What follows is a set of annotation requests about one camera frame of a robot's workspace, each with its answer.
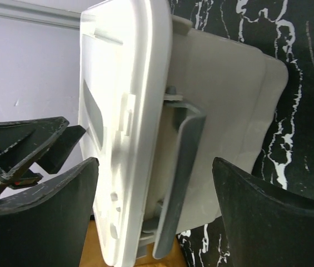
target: black marble surface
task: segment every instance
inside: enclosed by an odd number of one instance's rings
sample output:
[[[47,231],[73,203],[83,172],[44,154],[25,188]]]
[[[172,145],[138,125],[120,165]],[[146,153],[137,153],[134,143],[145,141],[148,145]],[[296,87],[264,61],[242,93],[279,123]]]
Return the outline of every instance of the black marble surface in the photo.
[[[314,199],[314,1],[170,0],[194,27],[283,61],[289,83],[253,174]],[[189,266],[233,266],[222,218],[179,235]]]

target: container lid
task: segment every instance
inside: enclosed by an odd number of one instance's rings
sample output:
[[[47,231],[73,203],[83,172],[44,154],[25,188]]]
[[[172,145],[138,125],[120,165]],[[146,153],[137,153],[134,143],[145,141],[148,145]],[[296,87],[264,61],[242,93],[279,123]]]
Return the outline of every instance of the container lid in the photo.
[[[93,211],[111,266],[136,259],[171,44],[166,0],[109,0],[81,15],[81,149],[99,159]]]

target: brown floor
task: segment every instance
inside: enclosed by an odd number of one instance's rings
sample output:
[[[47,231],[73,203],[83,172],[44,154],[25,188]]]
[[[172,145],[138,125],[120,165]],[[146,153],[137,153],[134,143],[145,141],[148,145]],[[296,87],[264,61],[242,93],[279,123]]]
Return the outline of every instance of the brown floor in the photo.
[[[179,243],[175,240],[171,253],[162,260],[152,257],[153,245],[148,247],[148,255],[138,259],[135,266],[139,267],[186,267]],[[108,267],[102,259],[100,244],[94,221],[90,221],[85,238],[80,267]]]

